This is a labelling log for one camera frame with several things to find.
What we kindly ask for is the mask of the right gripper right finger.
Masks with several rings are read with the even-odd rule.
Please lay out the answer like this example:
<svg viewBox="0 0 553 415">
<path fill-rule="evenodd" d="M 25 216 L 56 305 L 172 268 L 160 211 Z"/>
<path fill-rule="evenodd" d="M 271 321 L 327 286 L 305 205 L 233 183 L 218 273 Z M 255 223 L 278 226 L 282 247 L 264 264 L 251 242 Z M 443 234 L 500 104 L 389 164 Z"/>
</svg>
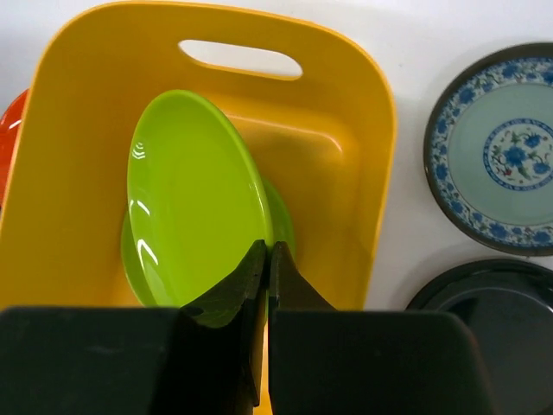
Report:
<svg viewBox="0 0 553 415">
<path fill-rule="evenodd" d="M 275 414 L 494 414 L 476 341 L 456 316 L 335 309 L 283 242 L 270 261 Z"/>
</svg>

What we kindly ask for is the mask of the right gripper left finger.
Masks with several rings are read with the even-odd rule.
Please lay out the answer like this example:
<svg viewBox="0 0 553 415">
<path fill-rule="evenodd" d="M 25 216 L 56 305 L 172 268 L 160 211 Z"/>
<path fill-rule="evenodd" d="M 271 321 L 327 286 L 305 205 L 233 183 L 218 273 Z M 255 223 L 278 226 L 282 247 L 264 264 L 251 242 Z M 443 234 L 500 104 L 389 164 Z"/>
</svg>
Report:
<svg viewBox="0 0 553 415">
<path fill-rule="evenodd" d="M 4 414 L 250 414 L 260 401 L 266 245 L 176 307 L 11 307 Z"/>
</svg>

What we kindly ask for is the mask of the orange plate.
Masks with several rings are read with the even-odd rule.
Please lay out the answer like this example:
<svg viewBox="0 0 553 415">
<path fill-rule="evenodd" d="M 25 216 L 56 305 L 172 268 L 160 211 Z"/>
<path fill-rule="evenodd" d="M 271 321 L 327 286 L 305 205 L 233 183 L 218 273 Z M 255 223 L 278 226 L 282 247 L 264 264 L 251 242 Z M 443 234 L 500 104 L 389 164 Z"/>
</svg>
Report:
<svg viewBox="0 0 553 415">
<path fill-rule="evenodd" d="M 19 128 L 19 124 L 22 122 L 22 113 L 25 106 L 25 101 L 29 90 L 25 90 L 21 93 L 6 109 L 5 113 L 1 117 L 1 142 L 0 142 L 0 157 L 1 157 L 1 201 L 3 201 L 6 194 L 6 186 L 8 182 L 8 175 L 10 171 L 10 165 L 12 155 L 14 151 L 16 136 Z"/>
</svg>

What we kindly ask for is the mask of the green plate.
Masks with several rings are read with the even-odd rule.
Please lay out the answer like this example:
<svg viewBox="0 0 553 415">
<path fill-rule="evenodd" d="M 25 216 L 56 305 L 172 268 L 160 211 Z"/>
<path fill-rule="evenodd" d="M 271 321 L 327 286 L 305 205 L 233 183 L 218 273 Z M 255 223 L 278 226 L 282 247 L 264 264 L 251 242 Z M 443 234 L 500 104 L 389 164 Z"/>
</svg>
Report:
<svg viewBox="0 0 553 415">
<path fill-rule="evenodd" d="M 266 178 L 263 179 L 264 190 L 269 203 L 275 241 L 285 241 L 292 255 L 295 255 L 296 242 L 293 221 L 287 206 L 277 189 Z M 157 306 L 151 290 L 143 275 L 142 266 L 134 247 L 134 239 L 130 225 L 130 217 L 125 213 L 121 228 L 120 252 L 125 276 L 129 288 L 137 301 L 143 306 Z"/>
<path fill-rule="evenodd" d="M 154 98 L 137 122 L 127 167 L 138 263 L 159 306 L 195 306 L 275 233 L 262 178 L 244 140 L 208 99 Z"/>
</svg>

